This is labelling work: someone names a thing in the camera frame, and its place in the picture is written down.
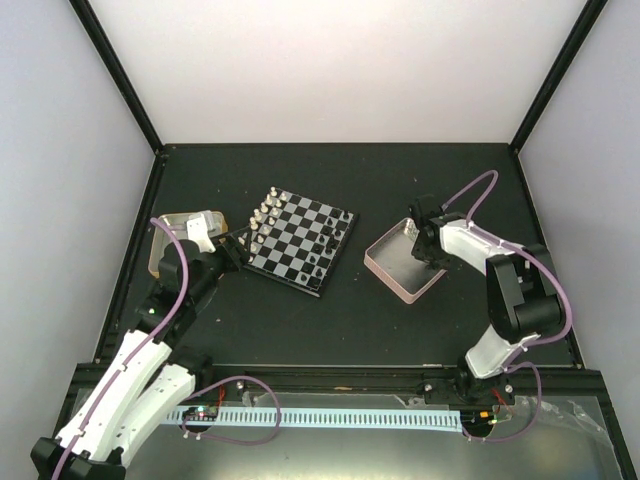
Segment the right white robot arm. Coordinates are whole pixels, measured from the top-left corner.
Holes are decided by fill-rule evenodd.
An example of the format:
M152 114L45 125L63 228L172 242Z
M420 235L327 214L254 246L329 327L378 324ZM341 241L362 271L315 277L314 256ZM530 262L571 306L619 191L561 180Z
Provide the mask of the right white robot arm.
M411 250L416 260L444 270L456 258L485 278L489 326L454 376L457 396L479 402L517 356L566 336L572 324L567 295L543 245L501 239L462 213L445 212L431 195L416 198L409 214L417 231Z

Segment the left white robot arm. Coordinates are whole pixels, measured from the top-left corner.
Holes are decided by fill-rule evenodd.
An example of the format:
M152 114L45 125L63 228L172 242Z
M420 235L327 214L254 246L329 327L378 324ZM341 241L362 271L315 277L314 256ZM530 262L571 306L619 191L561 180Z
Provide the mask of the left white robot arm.
M182 346L219 279L250 258L248 230L178 239L158 263L139 305L138 322L90 396L52 438L40 438L30 457L42 479L122 479L141 446L181 401L207 397L215 376L209 358Z

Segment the pink metal tin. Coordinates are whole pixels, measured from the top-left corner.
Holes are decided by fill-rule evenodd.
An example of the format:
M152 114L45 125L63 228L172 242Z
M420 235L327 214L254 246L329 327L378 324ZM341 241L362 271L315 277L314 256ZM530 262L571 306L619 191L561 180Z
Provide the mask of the pink metal tin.
M414 221L406 217L383 234L364 254L364 265L406 304L415 303L446 273L416 260L411 251L417 240Z

